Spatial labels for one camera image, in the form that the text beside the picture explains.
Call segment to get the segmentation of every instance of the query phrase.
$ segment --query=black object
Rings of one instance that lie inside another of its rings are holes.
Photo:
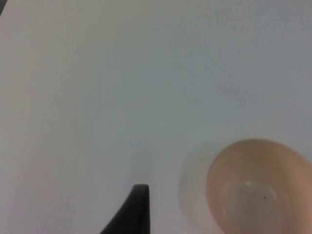
[[[0,0],[0,15],[4,9],[6,2],[7,2],[7,0]]]
[[[138,184],[101,234],[150,234],[150,193]]]

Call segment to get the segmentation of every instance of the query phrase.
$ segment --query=white surface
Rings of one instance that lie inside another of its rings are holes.
[[[309,0],[9,0],[0,17],[0,233],[98,233],[134,183],[153,234],[203,142],[311,156]]]

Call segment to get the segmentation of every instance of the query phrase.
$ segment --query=black pointed tip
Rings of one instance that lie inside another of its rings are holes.
[[[101,234],[150,234],[149,186],[137,184]]]
[[[4,9],[4,6],[6,5],[7,0],[0,0],[0,15]]]

